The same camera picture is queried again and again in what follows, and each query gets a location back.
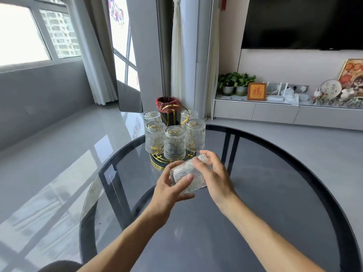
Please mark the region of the gold framed floral painting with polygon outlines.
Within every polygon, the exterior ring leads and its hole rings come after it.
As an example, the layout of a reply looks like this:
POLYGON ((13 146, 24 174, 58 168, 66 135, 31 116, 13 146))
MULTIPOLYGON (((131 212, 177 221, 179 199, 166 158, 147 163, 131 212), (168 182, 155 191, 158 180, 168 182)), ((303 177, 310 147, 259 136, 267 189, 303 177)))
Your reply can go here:
POLYGON ((338 81, 342 90, 354 91, 353 96, 363 97, 363 58, 347 59, 338 81))

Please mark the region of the ribbed clear drinking glass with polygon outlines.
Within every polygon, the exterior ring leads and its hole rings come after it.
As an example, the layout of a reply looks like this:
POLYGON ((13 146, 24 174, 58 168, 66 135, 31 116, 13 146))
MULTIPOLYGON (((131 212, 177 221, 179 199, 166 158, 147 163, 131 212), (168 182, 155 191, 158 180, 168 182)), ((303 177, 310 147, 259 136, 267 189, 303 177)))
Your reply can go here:
POLYGON ((186 134, 183 127, 169 126, 164 131, 164 156, 170 161, 179 161, 186 155, 186 134))
POLYGON ((185 125, 186 149, 197 152, 205 147, 206 123, 200 119, 189 119, 185 125))
POLYGON ((157 110, 152 110, 152 111, 147 111, 143 113, 143 123, 144 123, 144 128, 147 128, 148 123, 150 122, 161 122, 161 114, 159 111, 157 110))
POLYGON ((198 119, 198 112, 196 110, 193 110, 193 109, 184 109, 181 111, 180 113, 180 125, 183 126, 185 125, 188 120, 191 120, 191 119, 198 119))
POLYGON ((207 187, 205 178, 193 165, 193 158, 185 161, 183 164, 176 166, 170 171, 171 185, 176 185, 186 175, 192 174, 192 183, 182 191, 182 193, 193 193, 198 189, 207 187))
POLYGON ((164 152, 164 137, 166 124, 152 121, 145 127, 145 149, 149 154, 159 155, 164 152))

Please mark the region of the red paper window decoration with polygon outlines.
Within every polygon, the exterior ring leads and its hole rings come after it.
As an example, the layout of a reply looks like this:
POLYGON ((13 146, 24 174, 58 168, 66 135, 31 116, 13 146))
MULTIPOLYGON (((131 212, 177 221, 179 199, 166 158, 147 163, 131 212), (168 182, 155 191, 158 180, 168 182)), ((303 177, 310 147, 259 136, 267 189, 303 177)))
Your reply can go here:
POLYGON ((121 27, 125 25, 123 10, 116 4, 115 0, 108 0, 109 14, 111 18, 121 27))

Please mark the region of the green potted plant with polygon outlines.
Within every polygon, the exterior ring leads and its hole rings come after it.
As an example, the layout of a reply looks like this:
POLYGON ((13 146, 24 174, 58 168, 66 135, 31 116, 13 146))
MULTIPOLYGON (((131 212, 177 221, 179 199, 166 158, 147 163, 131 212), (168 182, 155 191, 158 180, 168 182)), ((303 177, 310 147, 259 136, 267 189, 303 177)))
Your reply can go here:
POLYGON ((256 80, 256 75, 250 76, 247 73, 240 74, 237 73, 237 85, 236 85, 236 95, 237 96, 247 96, 248 85, 256 80))
POLYGON ((238 73, 219 74, 217 80, 217 91, 224 96, 232 96, 234 88, 237 86, 238 73))

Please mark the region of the grey sheer curtain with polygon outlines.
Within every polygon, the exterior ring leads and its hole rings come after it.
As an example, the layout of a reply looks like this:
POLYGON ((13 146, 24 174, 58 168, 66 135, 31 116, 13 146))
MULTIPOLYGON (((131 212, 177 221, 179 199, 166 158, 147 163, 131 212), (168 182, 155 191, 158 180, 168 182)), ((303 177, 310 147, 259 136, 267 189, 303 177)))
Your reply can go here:
POLYGON ((64 0, 94 102, 118 100, 108 0, 64 0))

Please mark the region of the person's left hand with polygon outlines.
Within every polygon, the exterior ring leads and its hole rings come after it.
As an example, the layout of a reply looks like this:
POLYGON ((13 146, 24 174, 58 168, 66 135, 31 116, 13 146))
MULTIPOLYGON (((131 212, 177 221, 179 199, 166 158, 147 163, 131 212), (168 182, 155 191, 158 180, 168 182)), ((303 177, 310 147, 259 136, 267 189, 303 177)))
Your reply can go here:
POLYGON ((165 225, 171 210, 174 207, 174 197, 182 194, 193 181, 193 175, 188 174, 182 178, 176 185, 172 186, 170 179, 170 171, 178 165, 183 164, 183 161, 175 161, 166 166, 155 186, 152 199, 143 214, 151 217, 152 220, 159 225, 165 225))

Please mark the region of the white crumpled plastic bag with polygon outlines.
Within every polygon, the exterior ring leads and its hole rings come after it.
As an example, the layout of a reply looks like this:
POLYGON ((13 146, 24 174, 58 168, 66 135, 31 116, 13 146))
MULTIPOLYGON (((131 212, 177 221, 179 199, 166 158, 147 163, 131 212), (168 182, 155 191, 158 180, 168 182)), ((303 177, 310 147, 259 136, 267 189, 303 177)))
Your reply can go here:
POLYGON ((285 88, 283 92, 284 101, 292 106, 299 106, 299 95, 292 88, 285 88))

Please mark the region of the round decorative plate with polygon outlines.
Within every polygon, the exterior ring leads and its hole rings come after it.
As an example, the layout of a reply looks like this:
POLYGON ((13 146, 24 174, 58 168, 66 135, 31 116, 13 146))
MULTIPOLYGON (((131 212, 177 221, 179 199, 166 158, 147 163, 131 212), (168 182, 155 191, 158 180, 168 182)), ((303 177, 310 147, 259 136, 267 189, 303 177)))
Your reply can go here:
POLYGON ((342 85, 337 80, 327 80, 320 86, 320 91, 325 99, 336 98, 342 91, 342 85))

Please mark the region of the person's right forearm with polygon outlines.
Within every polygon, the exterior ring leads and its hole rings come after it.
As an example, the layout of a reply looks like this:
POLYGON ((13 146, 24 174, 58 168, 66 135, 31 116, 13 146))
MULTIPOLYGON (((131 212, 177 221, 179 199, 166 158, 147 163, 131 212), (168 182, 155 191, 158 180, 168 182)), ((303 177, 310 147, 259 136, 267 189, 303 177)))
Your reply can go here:
POLYGON ((326 272, 257 216, 235 193, 214 199, 266 272, 326 272))

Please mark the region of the black bin with red bag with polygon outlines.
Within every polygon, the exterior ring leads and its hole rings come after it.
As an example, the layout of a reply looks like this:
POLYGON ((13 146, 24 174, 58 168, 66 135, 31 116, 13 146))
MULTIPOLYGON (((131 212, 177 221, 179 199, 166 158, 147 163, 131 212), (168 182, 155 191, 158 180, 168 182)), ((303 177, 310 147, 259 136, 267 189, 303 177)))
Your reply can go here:
POLYGON ((161 121, 166 126, 179 125, 177 113, 182 107, 178 98, 172 96, 158 97, 155 101, 161 115, 161 121))

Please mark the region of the person's right hand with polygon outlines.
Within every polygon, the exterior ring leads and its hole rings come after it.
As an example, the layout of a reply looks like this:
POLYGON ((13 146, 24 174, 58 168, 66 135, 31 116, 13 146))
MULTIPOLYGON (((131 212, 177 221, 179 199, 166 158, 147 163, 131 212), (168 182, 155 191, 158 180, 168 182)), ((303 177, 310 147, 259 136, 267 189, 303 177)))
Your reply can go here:
POLYGON ((211 169, 202 161, 193 159, 193 165, 205 177, 207 188, 212 200, 223 212, 229 203, 236 198, 237 194, 231 182, 229 174, 216 153, 201 150, 201 155, 205 155, 211 165, 211 169))

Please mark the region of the white router with antennas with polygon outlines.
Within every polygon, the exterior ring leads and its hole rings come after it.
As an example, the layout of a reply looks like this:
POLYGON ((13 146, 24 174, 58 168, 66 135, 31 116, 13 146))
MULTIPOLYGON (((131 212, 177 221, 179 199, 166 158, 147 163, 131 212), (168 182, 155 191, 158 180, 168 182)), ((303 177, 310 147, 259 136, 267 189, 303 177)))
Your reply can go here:
POLYGON ((272 83, 267 82, 266 100, 268 101, 284 101, 284 90, 288 83, 272 83))

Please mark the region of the orange framed picture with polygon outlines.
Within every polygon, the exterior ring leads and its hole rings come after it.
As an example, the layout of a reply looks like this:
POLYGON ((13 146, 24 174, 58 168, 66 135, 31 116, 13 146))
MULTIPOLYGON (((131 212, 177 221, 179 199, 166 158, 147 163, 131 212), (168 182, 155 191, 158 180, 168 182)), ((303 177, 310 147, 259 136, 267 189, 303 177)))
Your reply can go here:
POLYGON ((266 101, 267 83, 251 82, 248 84, 248 101, 266 101))

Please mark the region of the white tied curtain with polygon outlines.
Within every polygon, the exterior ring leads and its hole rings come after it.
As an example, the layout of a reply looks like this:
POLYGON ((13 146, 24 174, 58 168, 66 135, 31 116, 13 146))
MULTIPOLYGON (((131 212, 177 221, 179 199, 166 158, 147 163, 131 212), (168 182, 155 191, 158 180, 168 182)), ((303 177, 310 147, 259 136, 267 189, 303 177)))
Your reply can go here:
POLYGON ((182 103, 185 99, 183 31, 180 12, 181 0, 173 0, 174 16, 171 46, 171 95, 182 103))

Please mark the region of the person's left forearm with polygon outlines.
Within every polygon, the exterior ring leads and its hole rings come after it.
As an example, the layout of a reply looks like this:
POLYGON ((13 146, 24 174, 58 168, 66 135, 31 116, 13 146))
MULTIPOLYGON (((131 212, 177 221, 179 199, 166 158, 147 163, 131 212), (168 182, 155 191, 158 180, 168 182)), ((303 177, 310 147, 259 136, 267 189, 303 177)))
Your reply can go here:
POLYGON ((147 208, 110 245, 77 272, 130 272, 164 217, 147 208))

